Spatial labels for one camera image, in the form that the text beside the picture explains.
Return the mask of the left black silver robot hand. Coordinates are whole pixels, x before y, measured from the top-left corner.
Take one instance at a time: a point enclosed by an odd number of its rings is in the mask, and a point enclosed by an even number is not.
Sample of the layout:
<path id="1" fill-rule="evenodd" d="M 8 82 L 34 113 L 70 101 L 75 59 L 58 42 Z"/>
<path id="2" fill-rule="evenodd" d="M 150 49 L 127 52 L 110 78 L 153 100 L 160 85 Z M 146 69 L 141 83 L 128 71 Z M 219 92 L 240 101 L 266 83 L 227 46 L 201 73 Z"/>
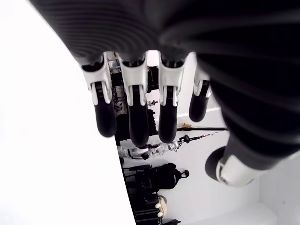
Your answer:
<path id="1" fill-rule="evenodd" d="M 214 96 L 230 132 L 206 173 L 247 185 L 300 151 L 300 3 L 297 0 L 34 0 L 33 7 L 81 66 L 102 136 L 116 134 L 107 52 L 120 62 L 129 133 L 149 138 L 147 51 L 159 53 L 158 134 L 176 134 L 186 58 L 196 54 L 189 117 Z"/>

